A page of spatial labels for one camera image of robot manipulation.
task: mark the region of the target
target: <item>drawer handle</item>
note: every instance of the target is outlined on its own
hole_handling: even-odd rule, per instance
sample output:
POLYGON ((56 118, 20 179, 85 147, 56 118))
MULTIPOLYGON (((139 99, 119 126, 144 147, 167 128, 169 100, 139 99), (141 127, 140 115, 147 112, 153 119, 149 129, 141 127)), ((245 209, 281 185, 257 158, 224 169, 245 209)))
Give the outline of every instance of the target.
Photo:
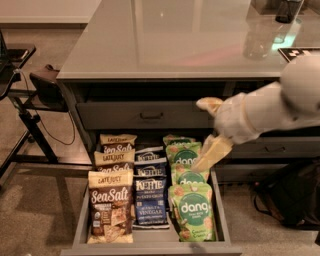
POLYGON ((270 149, 268 146, 265 146, 264 148, 268 153, 286 152, 286 148, 284 146, 272 149, 270 149))
POLYGON ((140 118, 143 120, 159 120, 163 117, 163 113, 158 113, 158 114, 154 114, 154 115, 147 115, 145 113, 140 113, 140 118))

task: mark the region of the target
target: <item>white countertop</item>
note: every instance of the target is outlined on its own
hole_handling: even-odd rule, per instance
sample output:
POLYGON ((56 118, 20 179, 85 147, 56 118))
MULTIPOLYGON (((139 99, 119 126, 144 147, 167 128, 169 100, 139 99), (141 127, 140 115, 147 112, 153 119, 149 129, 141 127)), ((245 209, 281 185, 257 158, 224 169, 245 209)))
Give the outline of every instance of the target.
POLYGON ((250 0, 102 0, 60 80, 274 78, 280 47, 320 47, 320 16, 292 24, 250 0))

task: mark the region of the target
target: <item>wall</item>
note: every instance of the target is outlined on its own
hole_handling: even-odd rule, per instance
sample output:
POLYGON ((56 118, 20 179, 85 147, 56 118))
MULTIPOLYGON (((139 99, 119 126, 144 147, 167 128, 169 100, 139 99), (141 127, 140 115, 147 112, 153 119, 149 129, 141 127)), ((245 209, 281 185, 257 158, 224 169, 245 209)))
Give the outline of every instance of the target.
POLYGON ((0 23, 88 23, 101 0, 0 0, 0 23))

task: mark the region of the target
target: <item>backpack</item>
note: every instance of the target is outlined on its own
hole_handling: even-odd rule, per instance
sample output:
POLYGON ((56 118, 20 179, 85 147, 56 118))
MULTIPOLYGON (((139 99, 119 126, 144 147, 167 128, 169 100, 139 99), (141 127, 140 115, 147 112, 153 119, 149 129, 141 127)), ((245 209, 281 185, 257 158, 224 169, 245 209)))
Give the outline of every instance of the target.
POLYGON ((256 183, 254 191, 259 212, 289 228, 320 231, 320 159, 290 163, 256 183))

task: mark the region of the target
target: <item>concrete floor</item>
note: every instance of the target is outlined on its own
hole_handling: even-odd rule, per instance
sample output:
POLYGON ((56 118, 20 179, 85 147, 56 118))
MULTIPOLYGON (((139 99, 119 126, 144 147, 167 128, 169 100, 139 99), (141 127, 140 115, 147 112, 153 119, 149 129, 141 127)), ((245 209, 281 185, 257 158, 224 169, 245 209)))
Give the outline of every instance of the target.
MULTIPOLYGON (((45 64, 61 68, 82 29, 4 29, 7 43, 28 42, 37 52, 23 68, 29 72, 45 64)), ((24 82, 14 85, 25 88, 24 82)), ((65 113, 39 112, 47 130, 69 142, 72 125, 65 113)), ((26 130, 8 99, 0 102, 0 164, 26 130)), ((45 137, 58 157, 89 161, 76 134, 71 146, 45 137)), ((39 147, 26 143, 23 154, 39 154, 39 147)), ((7 182, 0 192, 0 256, 55 256, 71 248, 88 167, 66 165, 11 165, 7 182)), ((225 216, 234 246, 244 256, 314 256, 320 247, 314 243, 318 232, 283 228, 271 217, 258 213, 247 185, 221 186, 225 216)))

